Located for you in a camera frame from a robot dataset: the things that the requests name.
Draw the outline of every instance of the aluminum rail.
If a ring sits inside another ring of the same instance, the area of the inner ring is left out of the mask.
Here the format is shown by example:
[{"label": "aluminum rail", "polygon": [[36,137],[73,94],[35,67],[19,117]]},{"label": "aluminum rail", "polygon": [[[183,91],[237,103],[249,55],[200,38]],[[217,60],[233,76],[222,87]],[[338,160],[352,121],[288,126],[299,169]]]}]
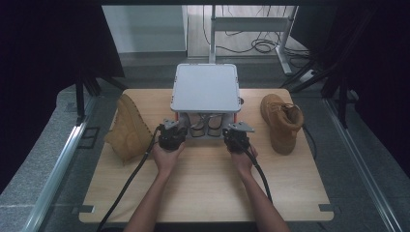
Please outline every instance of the aluminum rail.
[{"label": "aluminum rail", "polygon": [[343,127],[338,119],[335,106],[330,102],[330,100],[323,99],[323,102],[328,109],[328,113],[331,115],[337,131],[339,132],[344,145],[348,149],[349,155],[353,160],[353,163],[355,164],[356,169],[358,170],[359,175],[361,176],[362,181],[365,184],[367,191],[387,229],[391,232],[403,231],[395,218],[395,212],[371,175],[371,172],[368,169],[366,162],[363,159],[361,152],[357,148],[353,138],[350,136],[349,131]]},{"label": "aluminum rail", "polygon": [[90,119],[88,116],[94,108],[96,103],[96,98],[92,97],[88,102],[85,109],[86,115],[84,121],[79,125],[75,126],[69,136],[69,139],[66,142],[54,168],[52,169],[50,176],[48,177],[42,192],[40,193],[39,198],[34,205],[33,210],[30,213],[22,231],[34,232],[38,231],[40,226],[43,223],[45,214],[48,211],[48,208],[51,202],[54,199],[57,189],[60,187],[61,180],[63,179],[67,168],[72,160],[75,148],[78,145],[81,135],[84,133],[84,130],[87,126],[87,123]]}]

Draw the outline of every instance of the handheld controller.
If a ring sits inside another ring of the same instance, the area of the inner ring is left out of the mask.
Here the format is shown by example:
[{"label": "handheld controller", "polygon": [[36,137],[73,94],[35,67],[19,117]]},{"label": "handheld controller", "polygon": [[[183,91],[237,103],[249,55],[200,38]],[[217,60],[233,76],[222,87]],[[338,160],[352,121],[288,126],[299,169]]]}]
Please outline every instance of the handheld controller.
[{"label": "handheld controller", "polygon": [[250,146],[247,132],[254,132],[253,128],[245,122],[229,124],[228,127],[229,129],[222,130],[223,141],[225,142],[226,147],[231,153],[243,153],[243,148],[247,150]]},{"label": "handheld controller", "polygon": [[179,122],[164,119],[163,124],[160,124],[161,135],[159,136],[160,147],[167,151],[178,150],[182,142],[185,141],[187,128],[178,129]]}]

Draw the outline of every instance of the black curtain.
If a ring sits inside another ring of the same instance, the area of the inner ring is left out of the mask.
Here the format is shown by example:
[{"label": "black curtain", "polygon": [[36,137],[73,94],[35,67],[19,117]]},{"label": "black curtain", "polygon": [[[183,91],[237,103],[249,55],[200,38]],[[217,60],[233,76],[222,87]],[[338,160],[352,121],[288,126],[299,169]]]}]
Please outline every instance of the black curtain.
[{"label": "black curtain", "polygon": [[124,73],[101,6],[9,1],[1,4],[0,17],[3,191],[42,133],[61,90],[79,76]]}]

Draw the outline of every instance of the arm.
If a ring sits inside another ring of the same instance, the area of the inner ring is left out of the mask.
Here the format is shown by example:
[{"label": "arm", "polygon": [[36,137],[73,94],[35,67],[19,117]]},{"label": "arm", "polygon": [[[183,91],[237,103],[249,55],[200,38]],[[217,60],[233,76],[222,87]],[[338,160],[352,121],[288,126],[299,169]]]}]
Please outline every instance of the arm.
[{"label": "arm", "polygon": [[[254,147],[250,147],[249,151],[257,157]],[[231,157],[244,183],[259,231],[290,231],[278,210],[253,178],[250,172],[252,162],[249,157],[243,153],[231,153]]]},{"label": "arm", "polygon": [[185,143],[182,143],[178,150],[166,152],[158,143],[154,145],[152,155],[158,168],[157,177],[133,212],[124,232],[154,231],[166,183],[176,165],[178,156],[184,148]]}]

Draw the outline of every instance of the tan boot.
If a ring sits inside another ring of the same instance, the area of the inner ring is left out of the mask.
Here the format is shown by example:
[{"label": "tan boot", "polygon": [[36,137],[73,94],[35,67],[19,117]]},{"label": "tan boot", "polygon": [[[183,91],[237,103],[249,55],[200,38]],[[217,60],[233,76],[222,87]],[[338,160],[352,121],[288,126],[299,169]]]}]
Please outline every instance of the tan boot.
[{"label": "tan boot", "polygon": [[143,155],[153,135],[128,95],[122,95],[117,101],[117,106],[114,126],[106,134],[104,141],[111,144],[115,154],[125,162]]},{"label": "tan boot", "polygon": [[296,134],[304,123],[302,110],[294,104],[284,103],[275,94],[262,99],[260,112],[270,127],[271,144],[274,150],[287,155],[296,144]]}]

